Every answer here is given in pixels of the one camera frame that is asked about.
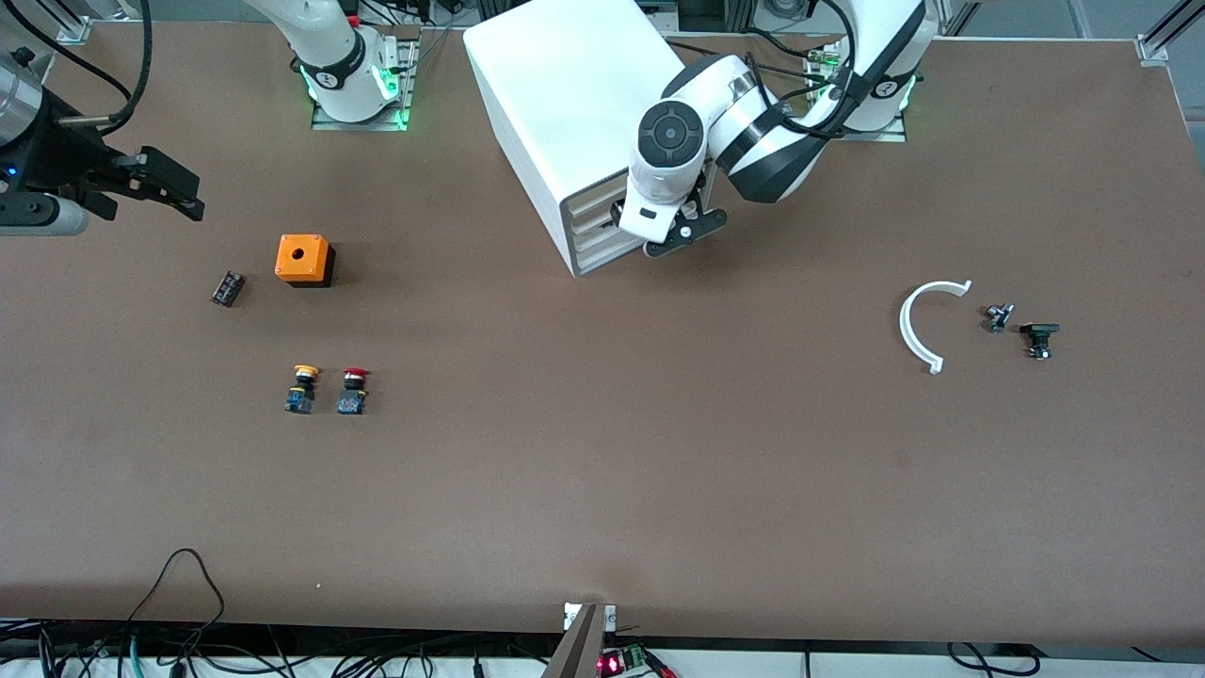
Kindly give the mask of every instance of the small black component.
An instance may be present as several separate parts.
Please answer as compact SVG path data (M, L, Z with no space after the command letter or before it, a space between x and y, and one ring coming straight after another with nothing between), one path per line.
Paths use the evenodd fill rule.
M29 64L34 61L34 51L29 47L18 47L12 51L12 60L17 61L17 65L27 69Z
M1051 358L1051 334L1054 334L1059 329L1059 325L1053 322L1022 324L1021 332L1029 336L1029 342L1033 344L1029 349L1029 355L1040 361Z
M239 291L242 290L246 282L246 275L228 270L225 277L218 283L218 288L213 290L213 302L229 308L239 297Z
M987 328L992 334L999 334L1004 331L1004 325L1009 323L1009 318L1012 316L1013 303L1006 303L1003 306L988 306L983 314L987 316Z
M645 242L645 254L651 259L664 257L687 244L695 243L719 230L727 223L728 212L724 210L711 210L698 218L686 218L678 213L674 217L674 228L665 235L665 242Z

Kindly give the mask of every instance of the metal bracket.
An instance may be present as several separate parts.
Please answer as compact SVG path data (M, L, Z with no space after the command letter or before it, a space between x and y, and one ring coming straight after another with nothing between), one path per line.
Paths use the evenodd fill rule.
M1168 65L1168 48L1166 47L1151 47L1151 43L1146 41L1146 35L1139 35L1134 41L1134 48L1138 51L1138 60L1142 64L1145 69L1165 67Z
M80 17L78 29L75 35L67 33L66 29L60 28L59 34L54 37L54 41L59 45L83 45L88 41L88 36L92 35L93 23L92 17Z
M582 603L565 603L565 631L569 631L569 627L574 625L574 621L577 619L577 613L581 612L581 609ZM607 633L615 633L615 606L602 606L602 614L605 617L604 621L606 623L604 630Z
M1144 66L1168 63L1168 45L1205 16L1205 0L1178 0L1151 30L1138 36L1138 55Z

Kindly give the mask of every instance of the silver metal cylinder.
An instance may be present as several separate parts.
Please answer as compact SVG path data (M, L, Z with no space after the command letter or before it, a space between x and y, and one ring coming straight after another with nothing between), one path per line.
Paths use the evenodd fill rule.
M42 105L42 84L0 43L0 146L20 136Z

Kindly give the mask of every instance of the black base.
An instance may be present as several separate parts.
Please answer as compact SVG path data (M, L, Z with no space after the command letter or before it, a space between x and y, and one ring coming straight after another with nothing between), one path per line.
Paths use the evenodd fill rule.
M327 267L322 271L322 279L318 282L289 282L293 287L330 287L335 282L335 247L327 249Z

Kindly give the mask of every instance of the white curved plastic part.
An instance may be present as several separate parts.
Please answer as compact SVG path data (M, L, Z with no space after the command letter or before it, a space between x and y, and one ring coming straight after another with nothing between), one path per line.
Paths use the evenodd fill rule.
M947 294L953 294L954 296L962 296L971 288L971 281L959 284L957 282L947 282L945 279L937 279L935 282L927 282L917 287L907 299L904 300L904 306L900 308L900 334L904 335L904 343L907 348L916 354L916 358L929 364L929 375L937 375L941 372L941 365L945 359L934 354L929 349L924 348L919 338L916 336L916 331L912 329L912 301L917 296L924 294L925 291L945 291Z

